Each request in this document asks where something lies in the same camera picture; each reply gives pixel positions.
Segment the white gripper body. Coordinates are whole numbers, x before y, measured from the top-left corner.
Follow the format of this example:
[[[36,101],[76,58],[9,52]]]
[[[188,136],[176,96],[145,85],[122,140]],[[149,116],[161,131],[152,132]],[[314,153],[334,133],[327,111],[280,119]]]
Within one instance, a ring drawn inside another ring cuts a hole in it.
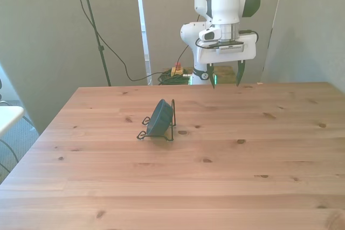
[[[200,64],[215,64],[239,60],[251,60],[256,57],[257,35],[241,34],[238,41],[243,44],[226,45],[219,48],[206,48],[210,43],[198,41],[196,60]]]

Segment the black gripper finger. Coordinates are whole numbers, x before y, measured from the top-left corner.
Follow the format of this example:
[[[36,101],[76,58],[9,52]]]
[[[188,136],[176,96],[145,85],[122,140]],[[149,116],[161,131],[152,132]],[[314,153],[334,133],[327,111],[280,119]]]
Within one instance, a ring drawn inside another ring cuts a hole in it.
[[[237,72],[237,76],[236,76],[236,85],[239,86],[241,80],[242,80],[242,77],[243,77],[243,74],[244,74],[244,70],[245,70],[245,60],[239,60],[238,61],[238,72]]]
[[[211,82],[211,85],[213,89],[215,89],[215,78],[214,78],[214,65],[213,64],[207,64],[207,74],[209,76],[209,80]]]

